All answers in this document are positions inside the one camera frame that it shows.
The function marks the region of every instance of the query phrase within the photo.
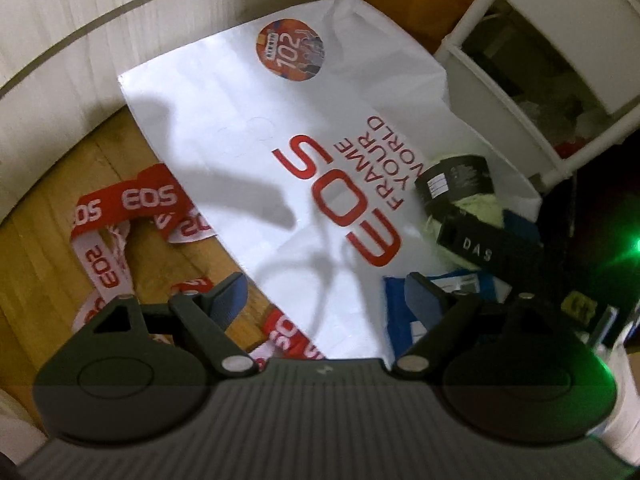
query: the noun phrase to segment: ribbed gray plastic surface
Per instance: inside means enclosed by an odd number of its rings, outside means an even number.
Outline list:
[[[30,480],[623,479],[599,441],[553,448],[495,442],[452,418],[427,385],[381,362],[272,362],[222,383],[181,428],[123,449],[53,440],[20,468]]]

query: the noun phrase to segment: metal rivet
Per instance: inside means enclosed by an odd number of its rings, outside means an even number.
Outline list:
[[[429,368],[429,361],[419,355],[405,355],[398,359],[398,368],[405,372],[423,372]]]
[[[227,372],[245,372],[254,365],[254,360],[244,355],[231,355],[222,360]]]

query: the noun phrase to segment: wooden floor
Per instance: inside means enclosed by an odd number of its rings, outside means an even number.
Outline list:
[[[34,375],[71,336],[76,311],[92,290],[69,245],[76,201],[157,161],[123,108],[60,160],[0,224],[0,383],[33,416]],[[147,219],[132,224],[126,252],[142,303],[167,300],[174,283],[203,275],[217,283],[239,270],[215,238],[171,245]],[[262,342],[259,325],[268,306],[252,288],[227,334],[245,349]]]

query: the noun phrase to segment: white paper bag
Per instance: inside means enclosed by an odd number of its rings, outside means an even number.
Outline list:
[[[156,155],[249,277],[329,358],[392,355],[382,276],[452,269],[413,181],[478,153],[529,219],[529,182],[447,108],[446,72],[361,0],[292,7],[120,77]]]

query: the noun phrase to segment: white shelf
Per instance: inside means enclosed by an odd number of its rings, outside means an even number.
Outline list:
[[[436,53],[449,75],[451,108],[524,175],[550,189],[640,128],[640,104],[562,160],[498,84],[461,50],[495,0],[474,0]],[[640,5],[637,0],[508,0],[551,40],[604,109],[617,112],[640,96]]]
[[[608,114],[640,95],[635,0],[507,0],[574,67]]]
[[[451,110],[525,176],[562,171],[562,159],[518,105],[459,47],[445,39]]]

